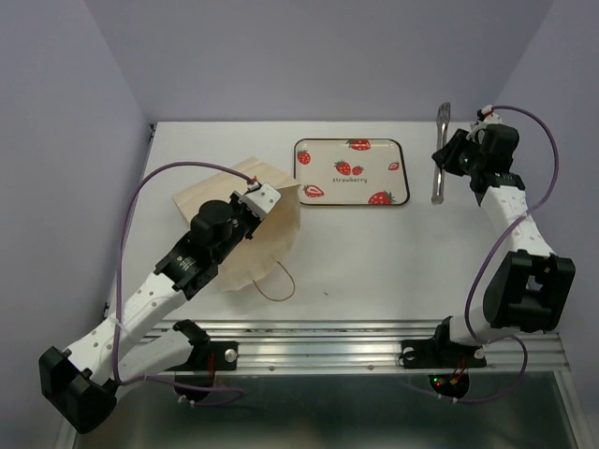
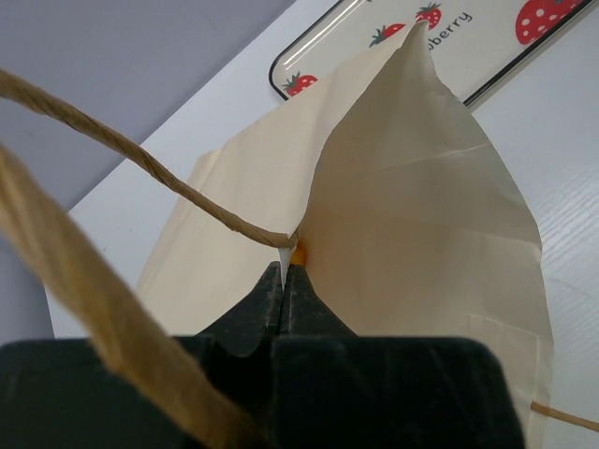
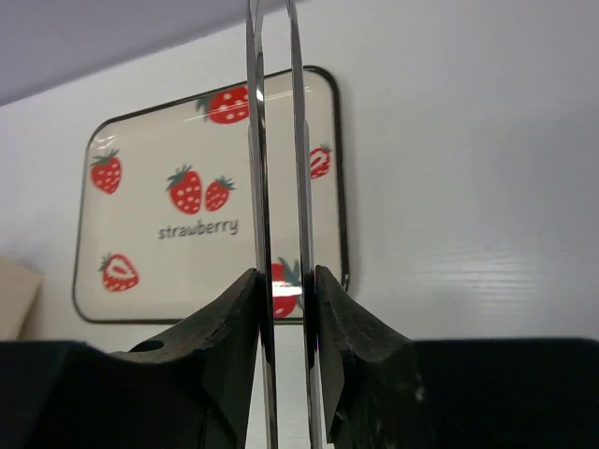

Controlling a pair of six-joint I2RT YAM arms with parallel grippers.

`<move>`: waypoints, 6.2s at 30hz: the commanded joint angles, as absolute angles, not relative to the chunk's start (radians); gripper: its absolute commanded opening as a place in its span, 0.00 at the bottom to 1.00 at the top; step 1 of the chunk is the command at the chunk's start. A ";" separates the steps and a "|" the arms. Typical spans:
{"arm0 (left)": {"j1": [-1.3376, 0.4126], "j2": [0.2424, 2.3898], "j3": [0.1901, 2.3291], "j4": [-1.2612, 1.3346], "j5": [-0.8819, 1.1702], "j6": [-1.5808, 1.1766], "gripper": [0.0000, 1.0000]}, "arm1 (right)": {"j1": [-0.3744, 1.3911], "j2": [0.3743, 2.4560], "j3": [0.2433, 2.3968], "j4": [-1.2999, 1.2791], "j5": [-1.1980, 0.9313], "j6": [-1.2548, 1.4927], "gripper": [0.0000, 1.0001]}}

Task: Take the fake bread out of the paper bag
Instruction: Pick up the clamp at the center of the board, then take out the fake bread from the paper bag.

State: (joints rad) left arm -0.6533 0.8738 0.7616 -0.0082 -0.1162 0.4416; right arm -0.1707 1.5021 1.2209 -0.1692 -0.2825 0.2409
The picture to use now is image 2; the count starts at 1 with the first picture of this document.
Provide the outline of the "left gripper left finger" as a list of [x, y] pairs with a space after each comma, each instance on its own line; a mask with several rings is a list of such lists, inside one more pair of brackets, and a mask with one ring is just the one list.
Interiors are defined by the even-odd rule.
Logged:
[[249, 356], [278, 335], [282, 302], [281, 265], [271, 262], [252, 290], [200, 334], [212, 336], [231, 355]]

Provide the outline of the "beige paper bag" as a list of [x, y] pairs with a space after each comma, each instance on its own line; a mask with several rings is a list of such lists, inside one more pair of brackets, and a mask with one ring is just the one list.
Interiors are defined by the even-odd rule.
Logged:
[[129, 288], [8, 150], [1, 226], [108, 368], [211, 448], [241, 409], [173, 340], [300, 244], [317, 293], [361, 336], [468, 337], [499, 358], [543, 444], [553, 337], [537, 224], [472, 114], [438, 79], [422, 24], [343, 63], [202, 155], [180, 181], [141, 147], [24, 80], [2, 94], [121, 150], [179, 194]]

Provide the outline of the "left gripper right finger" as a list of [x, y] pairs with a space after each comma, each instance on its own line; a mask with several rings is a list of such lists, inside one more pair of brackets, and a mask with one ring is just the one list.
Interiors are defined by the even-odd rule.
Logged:
[[316, 294], [305, 267], [290, 265], [279, 316], [280, 336], [355, 337], [353, 332]]

